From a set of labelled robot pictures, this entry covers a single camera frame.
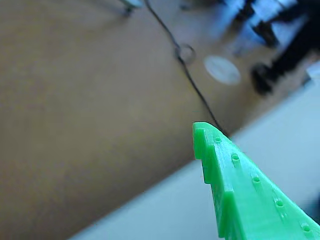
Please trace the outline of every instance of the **black wire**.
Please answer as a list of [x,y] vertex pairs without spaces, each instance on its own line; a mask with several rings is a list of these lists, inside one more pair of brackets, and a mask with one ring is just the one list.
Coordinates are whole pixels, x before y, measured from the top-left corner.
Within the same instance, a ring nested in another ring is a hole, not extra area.
[[[174,55],[176,57],[176,59],[178,60],[178,62],[181,64],[182,66],[182,70],[185,74],[185,76],[188,78],[189,82],[191,83],[191,85],[193,86],[194,90],[196,91],[196,93],[199,95],[200,99],[202,100],[204,106],[206,107],[206,109],[208,110],[211,118],[213,119],[216,127],[226,136],[228,136],[228,133],[221,127],[221,125],[219,124],[219,122],[217,121],[214,113],[212,112],[211,108],[209,107],[209,104],[207,102],[207,100],[205,99],[205,97],[203,96],[203,94],[200,92],[199,88],[197,87],[194,79],[192,78],[190,71],[187,67],[187,64],[193,62],[193,60],[196,58],[196,51],[189,45],[189,44],[179,44],[175,38],[175,36],[173,35],[173,33],[170,31],[170,29],[167,27],[167,25],[162,21],[162,19],[159,17],[159,15],[155,12],[155,10],[152,8],[151,4],[150,4],[150,0],[144,0],[145,5],[147,7],[147,9],[149,10],[149,12],[154,16],[154,18],[157,20],[157,22],[162,26],[162,28],[164,29],[164,31],[166,32],[166,34],[168,35],[168,37],[170,38],[173,47],[174,47]],[[184,59],[183,57],[183,50],[189,50],[191,52],[191,56],[187,59]]]

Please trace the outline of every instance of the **white surface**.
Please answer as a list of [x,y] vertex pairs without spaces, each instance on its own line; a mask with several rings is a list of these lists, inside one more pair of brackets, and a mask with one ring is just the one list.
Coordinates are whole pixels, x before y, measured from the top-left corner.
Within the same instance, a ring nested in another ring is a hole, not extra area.
[[[320,192],[319,92],[317,85],[302,89],[233,138],[302,207]],[[204,184],[201,162],[192,162],[72,240],[105,239],[218,239],[211,189]]]
[[207,56],[204,66],[213,79],[226,85],[237,85],[241,81],[241,75],[237,67],[220,56]]
[[193,161],[72,240],[218,239],[211,189]]

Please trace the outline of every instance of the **round white disc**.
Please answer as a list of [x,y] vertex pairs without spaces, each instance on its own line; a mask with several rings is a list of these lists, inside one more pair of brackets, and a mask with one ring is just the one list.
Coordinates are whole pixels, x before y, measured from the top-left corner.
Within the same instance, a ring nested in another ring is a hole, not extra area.
[[204,66],[213,79],[226,85],[237,85],[241,81],[241,75],[237,67],[220,56],[207,56]]

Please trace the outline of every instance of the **floor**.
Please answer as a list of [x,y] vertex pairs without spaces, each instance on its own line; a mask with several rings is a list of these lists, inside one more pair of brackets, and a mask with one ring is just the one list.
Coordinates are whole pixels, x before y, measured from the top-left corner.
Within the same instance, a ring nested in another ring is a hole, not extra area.
[[[249,25],[228,27],[240,3],[152,2],[196,50],[190,71],[228,132],[299,86],[292,77],[274,96],[254,92],[248,70],[276,50]],[[193,159],[192,122],[210,117],[147,10],[121,13],[116,0],[0,1],[1,239],[65,239]],[[290,34],[276,31],[285,45]],[[233,61],[241,84],[211,79],[207,55]]]

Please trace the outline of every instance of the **green plastic piece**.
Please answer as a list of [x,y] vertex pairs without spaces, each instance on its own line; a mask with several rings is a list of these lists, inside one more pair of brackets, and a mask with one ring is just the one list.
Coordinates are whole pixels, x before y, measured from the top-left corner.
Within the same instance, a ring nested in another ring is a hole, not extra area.
[[218,129],[194,123],[193,142],[211,185],[220,238],[320,240],[320,226]]

